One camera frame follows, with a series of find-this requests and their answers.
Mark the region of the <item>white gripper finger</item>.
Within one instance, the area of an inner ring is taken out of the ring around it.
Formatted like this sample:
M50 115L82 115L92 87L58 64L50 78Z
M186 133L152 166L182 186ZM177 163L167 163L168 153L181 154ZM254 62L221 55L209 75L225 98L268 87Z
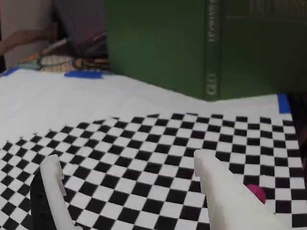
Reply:
M213 154L196 150L194 172L207 199L212 230L288 228Z

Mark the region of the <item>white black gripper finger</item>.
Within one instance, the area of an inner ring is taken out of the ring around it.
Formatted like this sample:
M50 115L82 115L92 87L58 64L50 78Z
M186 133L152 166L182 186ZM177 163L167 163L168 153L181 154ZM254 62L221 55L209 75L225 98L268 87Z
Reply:
M30 208L33 229L73 230L75 225L64 200L66 191L58 155L47 156L30 185Z

